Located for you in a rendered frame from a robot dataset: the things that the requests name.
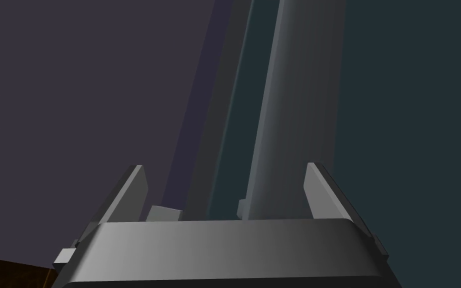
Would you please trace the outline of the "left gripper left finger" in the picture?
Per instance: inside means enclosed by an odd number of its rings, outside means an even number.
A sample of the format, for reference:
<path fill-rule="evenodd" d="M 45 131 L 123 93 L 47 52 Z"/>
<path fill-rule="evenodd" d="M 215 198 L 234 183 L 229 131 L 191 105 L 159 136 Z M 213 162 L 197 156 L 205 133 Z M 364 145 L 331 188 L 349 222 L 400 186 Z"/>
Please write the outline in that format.
<path fill-rule="evenodd" d="M 78 246 L 100 224 L 138 222 L 148 190 L 144 167 L 130 165 L 73 245 Z"/>

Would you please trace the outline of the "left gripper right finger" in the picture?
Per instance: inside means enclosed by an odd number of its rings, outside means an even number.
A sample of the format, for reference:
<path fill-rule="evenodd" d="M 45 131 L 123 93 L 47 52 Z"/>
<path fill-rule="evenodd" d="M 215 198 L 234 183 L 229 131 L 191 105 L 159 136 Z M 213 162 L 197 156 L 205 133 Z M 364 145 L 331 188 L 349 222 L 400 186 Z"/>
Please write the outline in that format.
<path fill-rule="evenodd" d="M 314 219 L 350 220 L 372 239 L 384 259 L 389 258 L 378 236 L 368 228 L 323 164 L 318 162 L 307 164 L 303 189 Z"/>

